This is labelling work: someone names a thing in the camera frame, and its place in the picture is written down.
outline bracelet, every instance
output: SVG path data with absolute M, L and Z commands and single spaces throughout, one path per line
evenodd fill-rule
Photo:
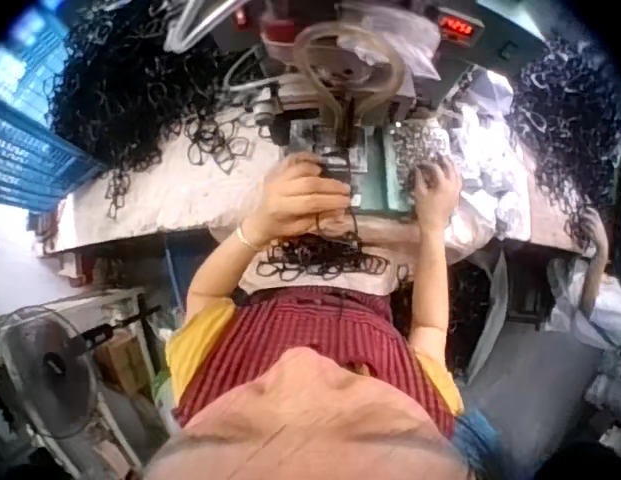
M 251 248 L 252 250 L 254 250 L 255 252 L 260 252 L 261 249 L 256 247 L 252 242 L 250 242 L 250 240 L 248 240 L 246 238 L 246 236 L 243 234 L 243 228 L 242 225 L 239 225 L 237 227 L 237 237 L 239 237 L 239 241 L 241 243 L 243 243 L 246 247 Z

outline blue metal rack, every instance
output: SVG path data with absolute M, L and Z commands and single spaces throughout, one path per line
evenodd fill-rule
M 77 147 L 0 100 L 0 203 L 50 211 L 103 170 Z
M 105 170 L 104 165 L 48 130 L 46 85 L 63 71 L 67 29 L 35 6 L 12 27 L 3 53 L 24 71 L 0 77 L 0 203 L 40 213 Z

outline yellow shirt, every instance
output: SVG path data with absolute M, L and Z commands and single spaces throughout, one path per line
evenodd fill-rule
M 177 331 L 166 345 L 166 359 L 172 374 L 172 389 L 176 403 L 179 403 L 199 365 L 210 354 L 215 342 L 232 318 L 234 308 L 234 303 L 229 298 L 216 300 Z M 454 415 L 463 413 L 461 394 L 450 372 L 426 355 L 416 352 L 415 355 L 450 411 Z

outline woman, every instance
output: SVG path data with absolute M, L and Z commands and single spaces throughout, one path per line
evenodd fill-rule
M 186 324 L 167 357 L 183 432 L 150 478 L 465 479 L 448 439 L 461 397 L 445 366 L 448 281 L 444 229 L 461 180 L 451 164 L 417 171 L 413 318 L 409 339 L 389 299 L 330 287 L 228 296 L 254 255 L 340 217 L 348 185 L 295 155 L 269 177 L 261 205 L 206 259 Z

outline sewing machine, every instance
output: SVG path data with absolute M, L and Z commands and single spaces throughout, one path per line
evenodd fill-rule
M 350 150 L 363 150 L 354 157 L 367 161 L 349 179 L 355 192 L 353 206 L 375 214 L 403 215 L 412 209 L 400 198 L 393 152 L 387 134 L 378 127 L 409 116 L 436 115 L 473 65 L 513 77 L 543 48 L 543 37 L 525 1 L 439 3 L 445 6 L 413 9 L 406 8 L 412 5 L 410 1 L 378 1 L 353 10 L 351 4 L 334 0 L 228 0 L 210 7 L 189 36 L 178 31 L 169 35 L 166 47 L 183 50 L 205 31 L 212 31 L 222 49 L 242 49 L 258 42 L 260 47 L 237 63 L 258 55 L 267 79 L 234 85 L 233 67 L 224 80 L 226 90 L 245 93 L 247 109 L 254 113 L 258 125 L 269 127 L 275 144 L 290 151 L 311 147 L 324 154 L 326 148 L 331 150 L 336 160 L 327 167 L 338 178 L 343 167 L 339 158 L 349 161 L 353 157 Z M 418 32 L 414 38 L 423 43 L 422 53 L 429 56 L 426 60 L 431 61 L 438 78 L 415 75 L 414 69 L 406 66 L 405 55 L 378 32 L 379 25 L 394 20 L 383 17 L 375 24 L 383 11 L 374 10 L 374 5 L 403 9 L 402 28 L 406 34 Z M 385 26 L 396 30 L 394 25 Z M 340 43 L 344 37 L 349 46 Z M 377 56 L 371 59 L 370 52 Z M 322 145 L 314 141 L 321 126 L 333 130 L 333 148 L 326 147 L 325 132 Z M 306 137 L 296 138 L 299 132 L 305 132 L 302 135 Z

